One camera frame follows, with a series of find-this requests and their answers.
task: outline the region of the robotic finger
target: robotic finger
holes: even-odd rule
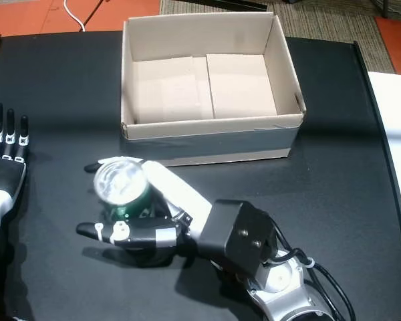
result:
[[[177,246],[177,239],[181,232],[178,224],[177,226],[163,218],[143,221],[143,226],[135,221],[117,221],[113,225],[80,223],[76,231],[90,239],[97,239],[124,249],[158,249]]]

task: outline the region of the black table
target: black table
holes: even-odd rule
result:
[[[5,37],[0,102],[31,119],[29,179],[9,224],[9,314],[26,320],[260,320],[210,263],[138,269],[75,233],[101,205],[83,166],[120,154],[120,32]],[[285,159],[172,169],[246,199],[332,272],[358,320],[401,320],[401,209],[356,46],[288,39],[307,118]]]

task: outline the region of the open cardboard box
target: open cardboard box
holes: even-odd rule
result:
[[[305,104],[273,13],[131,18],[122,130],[132,156],[167,165],[287,156]]]

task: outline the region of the green can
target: green can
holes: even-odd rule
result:
[[[137,162],[122,158],[102,165],[95,174],[94,188],[111,221],[152,215],[150,184]]]

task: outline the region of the prosthetic hand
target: prosthetic hand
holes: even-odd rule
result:
[[[3,106],[0,104],[0,226],[2,218],[13,208],[21,190],[26,172],[28,153],[28,118],[21,117],[19,137],[15,133],[15,116],[12,109],[6,113],[6,126],[3,125]],[[5,240],[0,228],[0,253]]]
[[[345,320],[315,269],[335,287],[350,320],[355,320],[349,300],[330,274],[303,251],[293,249],[272,218],[250,203],[218,200],[211,204],[166,167],[150,160],[114,157],[85,170],[96,172],[95,190],[114,219],[80,223],[76,229],[80,235],[124,249],[194,243],[201,257],[240,281],[269,321]],[[137,224],[143,219],[139,217],[154,210],[147,205],[149,189],[160,193],[168,211],[140,227]],[[306,271],[310,281],[304,280]]]

